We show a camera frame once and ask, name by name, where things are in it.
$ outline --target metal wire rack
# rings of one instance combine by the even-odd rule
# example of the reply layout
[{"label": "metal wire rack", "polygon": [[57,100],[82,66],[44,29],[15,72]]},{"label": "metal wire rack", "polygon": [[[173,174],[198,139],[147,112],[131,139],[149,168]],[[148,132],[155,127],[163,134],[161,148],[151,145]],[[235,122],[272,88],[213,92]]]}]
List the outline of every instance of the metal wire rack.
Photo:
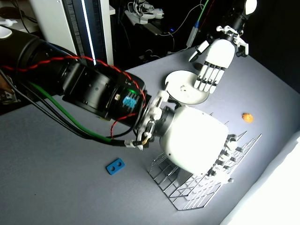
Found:
[{"label": "metal wire rack", "polygon": [[[238,140],[246,133],[247,131],[239,135]],[[236,160],[226,163],[228,174],[233,173],[261,136],[260,134],[253,138],[239,148],[239,151],[235,151],[233,157]],[[197,176],[180,169],[168,159],[165,153],[161,153],[152,161],[148,172],[177,210],[205,207],[223,186],[223,183],[215,181],[207,174]]]}]

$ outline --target red wire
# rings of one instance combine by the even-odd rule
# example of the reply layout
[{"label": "red wire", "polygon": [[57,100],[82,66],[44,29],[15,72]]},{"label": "red wire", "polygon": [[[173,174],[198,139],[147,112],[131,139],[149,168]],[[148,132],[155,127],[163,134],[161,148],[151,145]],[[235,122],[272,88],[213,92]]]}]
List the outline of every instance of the red wire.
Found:
[{"label": "red wire", "polygon": [[112,124],[112,126],[111,126],[111,138],[113,139],[113,127],[116,125],[116,123],[117,123],[118,121],[124,120],[124,119],[126,119],[126,118],[128,118],[128,117],[135,116],[135,115],[136,115],[136,113],[131,113],[131,114],[128,114],[127,116],[123,116],[123,117],[118,118],[118,119]]},{"label": "red wire", "polygon": [[214,4],[214,1],[215,1],[215,0],[212,1],[211,5],[210,5],[210,8],[208,9],[208,11],[207,11],[207,13],[206,13],[206,16],[205,16],[205,18],[204,18],[204,20],[203,20],[203,23],[201,23],[201,26],[200,26],[199,30],[201,30],[203,24],[205,23],[206,17],[207,17],[207,15],[208,15],[208,13],[210,13],[210,9],[211,9],[211,6]]},{"label": "red wire", "polygon": [[[9,67],[9,66],[0,66],[0,67],[5,68],[5,69],[8,69],[8,70],[11,70],[11,71],[17,70],[17,71],[20,71],[20,72],[27,72],[28,70],[35,69],[35,68],[37,68],[38,66],[40,66],[40,65],[42,65],[42,64],[47,64],[47,63],[50,63],[50,62],[53,62],[53,61],[59,61],[59,60],[65,60],[65,59],[74,59],[74,60],[78,60],[78,59],[86,59],[86,60],[89,60],[89,61],[94,61],[92,58],[87,57],[87,56],[81,56],[81,57],[79,57],[79,56],[68,55],[68,56],[64,56],[64,57],[52,57],[52,58],[50,58],[49,60],[43,60],[43,61],[40,61],[40,62],[38,62],[37,64],[32,65],[32,66],[27,67],[27,68],[17,68],[17,69],[15,69],[15,68],[11,68],[11,67]],[[122,74],[125,75],[129,80],[131,80],[131,81],[133,82],[133,84],[137,87],[137,89],[140,91],[140,93],[141,93],[141,95],[142,95],[142,97],[143,97],[143,99],[144,99],[144,105],[143,105],[143,108],[146,106],[146,97],[145,97],[145,94],[144,94],[143,90],[140,89],[140,87],[139,87],[139,85],[137,84],[137,82],[136,82],[135,80],[133,80],[133,79],[131,78],[131,76],[130,76],[127,72],[121,71],[120,69],[118,69],[118,68],[116,68],[116,67],[114,67],[114,66],[108,65],[108,64],[106,64],[105,62],[103,62],[102,60],[96,60],[96,62],[99,62],[99,63],[101,63],[102,65],[104,65],[104,66],[106,66],[106,67],[110,67],[110,68],[116,70],[117,72],[122,73]]]}]

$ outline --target gray table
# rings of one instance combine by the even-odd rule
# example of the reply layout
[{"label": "gray table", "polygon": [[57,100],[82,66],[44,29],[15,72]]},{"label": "gray table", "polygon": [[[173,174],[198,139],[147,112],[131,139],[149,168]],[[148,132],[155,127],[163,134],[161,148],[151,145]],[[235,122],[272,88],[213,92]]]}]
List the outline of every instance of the gray table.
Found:
[{"label": "gray table", "polygon": [[[191,50],[133,68],[150,94],[174,70],[196,72]],[[81,123],[108,135],[111,122],[61,101]],[[247,130],[244,142],[263,134],[210,204],[176,211],[146,172],[160,153],[158,142],[144,152],[83,140],[33,106],[0,117],[0,224],[29,225],[218,225],[300,126],[300,95],[251,57],[235,58],[216,92],[197,108],[230,121],[231,133]],[[254,115],[246,124],[243,112]],[[115,132],[125,130],[118,125]],[[116,158],[126,164],[111,176]]]}]

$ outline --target plate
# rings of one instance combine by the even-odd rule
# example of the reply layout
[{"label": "plate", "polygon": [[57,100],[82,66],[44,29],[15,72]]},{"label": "plate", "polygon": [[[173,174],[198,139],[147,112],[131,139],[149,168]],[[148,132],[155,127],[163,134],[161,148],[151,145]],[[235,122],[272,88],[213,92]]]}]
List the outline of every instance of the plate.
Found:
[{"label": "plate", "polygon": [[194,88],[197,77],[196,74],[185,70],[170,73],[165,79],[165,84],[169,82],[168,93],[172,98],[186,105],[197,105],[204,102],[209,93]]}]

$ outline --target blue label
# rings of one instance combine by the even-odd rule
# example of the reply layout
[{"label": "blue label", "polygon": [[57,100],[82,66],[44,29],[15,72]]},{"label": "blue label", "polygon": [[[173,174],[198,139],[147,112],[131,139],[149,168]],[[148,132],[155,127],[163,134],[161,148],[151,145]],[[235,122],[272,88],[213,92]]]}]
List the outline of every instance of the blue label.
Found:
[{"label": "blue label", "polygon": [[126,96],[123,100],[123,104],[133,109],[136,105],[136,99]]}]

